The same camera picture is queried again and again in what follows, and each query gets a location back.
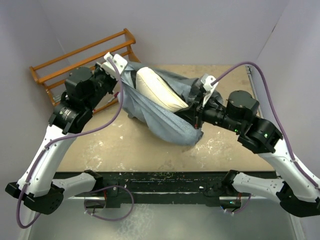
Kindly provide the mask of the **grey striped pillowcase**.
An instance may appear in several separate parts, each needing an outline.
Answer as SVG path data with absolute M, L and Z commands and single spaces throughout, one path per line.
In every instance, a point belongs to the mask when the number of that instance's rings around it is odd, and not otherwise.
M 158 138 L 181 146 L 194 146 L 203 137 L 202 128 L 195 129 L 188 122 L 170 112 L 158 104 L 152 102 L 136 90 L 136 74 L 141 68 L 148 67 L 155 71 L 186 103 L 191 85 L 199 78 L 187 78 L 174 72 L 150 67 L 138 62 L 129 62 L 121 74 L 123 92 L 120 95 L 122 109 L 130 118 L 136 118 L 145 123 L 149 130 Z M 215 89 L 210 100 L 217 99 L 219 104 L 223 103 L 221 94 Z

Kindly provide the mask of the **cream pillow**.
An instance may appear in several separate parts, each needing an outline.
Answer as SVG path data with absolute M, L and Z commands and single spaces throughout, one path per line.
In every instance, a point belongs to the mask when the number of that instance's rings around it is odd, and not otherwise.
M 136 72 L 135 89 L 172 113 L 188 107 L 188 104 L 149 67 L 143 67 Z

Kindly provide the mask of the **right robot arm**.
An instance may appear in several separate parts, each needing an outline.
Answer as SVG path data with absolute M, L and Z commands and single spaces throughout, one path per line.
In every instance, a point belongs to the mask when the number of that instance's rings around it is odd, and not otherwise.
M 284 135 L 269 120 L 257 116 L 259 102 L 244 90 L 233 91 L 226 106 L 206 98 L 200 82 L 194 82 L 195 99 L 176 115 L 199 129 L 203 123 L 234 132 L 238 142 L 269 163 L 279 174 L 266 179 L 230 170 L 220 189 L 228 196 L 248 193 L 278 203 L 296 217 L 320 214 L 320 180 L 296 156 L 290 156 Z

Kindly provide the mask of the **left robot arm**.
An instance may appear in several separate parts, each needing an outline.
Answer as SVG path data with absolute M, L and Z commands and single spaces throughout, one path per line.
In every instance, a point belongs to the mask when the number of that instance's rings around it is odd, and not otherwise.
M 76 138 L 105 129 L 119 116 L 116 113 L 104 125 L 83 130 L 102 98 L 122 82 L 127 64 L 107 58 L 103 64 L 97 63 L 95 70 L 80 67 L 66 79 L 66 91 L 48 120 L 35 157 L 21 178 L 5 188 L 17 199 L 15 218 L 21 229 L 31 227 L 41 214 L 52 214 L 64 199 L 82 193 L 98 196 L 103 191 L 103 177 L 92 170 L 67 179 L 55 179 L 54 175 Z

